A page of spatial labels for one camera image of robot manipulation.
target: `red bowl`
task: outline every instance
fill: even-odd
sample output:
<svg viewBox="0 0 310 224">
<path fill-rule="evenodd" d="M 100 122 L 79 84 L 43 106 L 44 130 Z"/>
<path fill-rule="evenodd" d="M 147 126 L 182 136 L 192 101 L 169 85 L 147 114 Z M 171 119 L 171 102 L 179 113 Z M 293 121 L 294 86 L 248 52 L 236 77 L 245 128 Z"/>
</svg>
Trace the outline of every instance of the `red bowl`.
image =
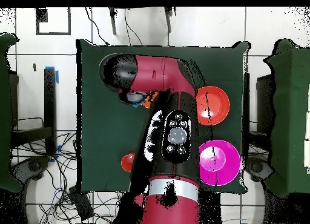
<svg viewBox="0 0 310 224">
<path fill-rule="evenodd" d="M 229 112 L 228 96 L 222 89 L 214 86 L 198 89 L 196 102 L 198 122 L 203 125 L 219 124 Z"/>
<path fill-rule="evenodd" d="M 133 160 L 134 160 L 134 153 L 129 153 L 126 156 L 124 156 L 120 162 L 120 165 L 122 166 L 123 170 L 131 172 L 131 167 L 133 166 Z"/>
</svg>

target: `pink bowl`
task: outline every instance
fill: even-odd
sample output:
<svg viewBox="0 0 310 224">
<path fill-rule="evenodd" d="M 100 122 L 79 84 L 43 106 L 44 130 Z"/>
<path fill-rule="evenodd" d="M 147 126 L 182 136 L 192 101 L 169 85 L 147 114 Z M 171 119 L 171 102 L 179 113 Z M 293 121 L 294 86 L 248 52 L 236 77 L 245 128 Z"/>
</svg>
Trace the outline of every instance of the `pink bowl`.
<svg viewBox="0 0 310 224">
<path fill-rule="evenodd" d="M 199 147 L 200 179 L 210 186 L 232 182 L 240 170 L 240 155 L 224 140 L 210 140 Z"/>
</svg>

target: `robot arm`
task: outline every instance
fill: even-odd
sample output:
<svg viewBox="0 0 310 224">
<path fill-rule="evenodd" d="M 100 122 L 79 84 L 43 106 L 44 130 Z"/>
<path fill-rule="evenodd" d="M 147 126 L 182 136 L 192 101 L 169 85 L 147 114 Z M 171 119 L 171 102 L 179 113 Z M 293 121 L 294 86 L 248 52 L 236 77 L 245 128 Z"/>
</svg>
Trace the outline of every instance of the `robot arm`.
<svg viewBox="0 0 310 224">
<path fill-rule="evenodd" d="M 196 89 L 186 62 L 112 54 L 99 76 L 124 103 L 159 91 L 131 171 L 134 199 L 150 186 L 140 224 L 198 224 L 199 143 Z"/>
</svg>

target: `green cloth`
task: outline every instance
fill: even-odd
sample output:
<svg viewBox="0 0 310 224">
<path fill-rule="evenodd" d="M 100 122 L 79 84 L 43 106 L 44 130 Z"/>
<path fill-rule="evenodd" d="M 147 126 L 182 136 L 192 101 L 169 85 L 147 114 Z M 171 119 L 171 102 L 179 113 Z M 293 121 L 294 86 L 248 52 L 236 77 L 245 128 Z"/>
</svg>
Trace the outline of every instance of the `green cloth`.
<svg viewBox="0 0 310 224">
<path fill-rule="evenodd" d="M 234 48 L 95 46 L 80 40 L 82 50 L 82 190 L 128 191 L 130 174 L 120 161 L 136 152 L 148 110 L 118 101 L 99 78 L 99 63 L 108 54 L 129 53 L 192 59 L 206 85 L 222 88 L 230 99 L 227 118 L 213 126 L 213 139 L 224 139 L 241 150 L 243 54 L 247 42 Z M 197 88 L 202 86 L 194 80 Z M 209 127 L 199 127 L 199 142 L 210 140 Z M 244 193 L 237 176 L 231 183 L 210 190 Z"/>
<path fill-rule="evenodd" d="M 273 97 L 275 123 L 271 132 L 271 166 L 275 173 L 265 183 L 279 197 L 310 193 L 310 175 L 303 163 L 310 50 L 283 39 L 266 62 L 274 71 L 276 90 Z"/>
<path fill-rule="evenodd" d="M 17 42 L 16 38 L 8 33 L 0 34 L 0 188 L 12 192 L 20 192 L 22 185 L 10 174 L 12 108 L 11 89 L 8 76 L 7 50 Z"/>
</svg>

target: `orange object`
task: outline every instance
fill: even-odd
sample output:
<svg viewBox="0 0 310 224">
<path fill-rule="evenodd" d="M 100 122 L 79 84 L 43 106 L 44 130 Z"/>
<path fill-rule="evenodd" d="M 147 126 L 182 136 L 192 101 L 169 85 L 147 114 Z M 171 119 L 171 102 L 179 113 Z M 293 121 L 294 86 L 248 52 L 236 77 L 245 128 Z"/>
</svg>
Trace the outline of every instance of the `orange object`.
<svg viewBox="0 0 310 224">
<path fill-rule="evenodd" d="M 200 124 L 219 124 L 228 115 L 229 99 L 220 88 L 207 86 L 198 89 L 196 102 L 198 122 Z"/>
<path fill-rule="evenodd" d="M 145 108 L 150 108 L 152 101 L 154 101 L 155 97 L 158 95 L 158 91 L 155 91 L 153 93 L 151 93 L 150 95 L 147 96 L 147 99 L 145 100 L 144 103 L 142 103 L 142 105 Z"/>
</svg>

